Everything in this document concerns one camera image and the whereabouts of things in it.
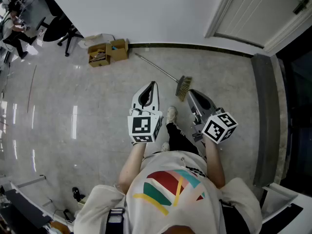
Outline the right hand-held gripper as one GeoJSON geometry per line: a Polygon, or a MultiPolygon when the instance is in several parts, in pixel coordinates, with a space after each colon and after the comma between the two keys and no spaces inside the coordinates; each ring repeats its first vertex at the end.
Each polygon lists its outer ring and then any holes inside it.
{"type": "Polygon", "coordinates": [[[195,116],[193,122],[195,132],[192,134],[194,142],[201,141],[204,144],[203,137],[206,136],[215,144],[219,144],[227,140],[238,126],[237,121],[229,112],[225,112],[223,108],[217,108],[209,97],[198,90],[190,89],[187,92],[187,102],[195,116]],[[199,111],[204,110],[212,111],[207,119],[204,119],[204,115],[199,115],[199,111]]]}

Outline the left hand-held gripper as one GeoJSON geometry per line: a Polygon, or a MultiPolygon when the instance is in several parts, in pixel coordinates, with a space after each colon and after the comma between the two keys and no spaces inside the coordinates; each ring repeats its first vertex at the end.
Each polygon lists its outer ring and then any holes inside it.
{"type": "Polygon", "coordinates": [[[128,131],[132,143],[155,143],[162,126],[163,114],[159,110],[158,84],[155,81],[142,86],[133,96],[129,110],[128,131]],[[141,110],[145,107],[153,111],[141,110]]]}

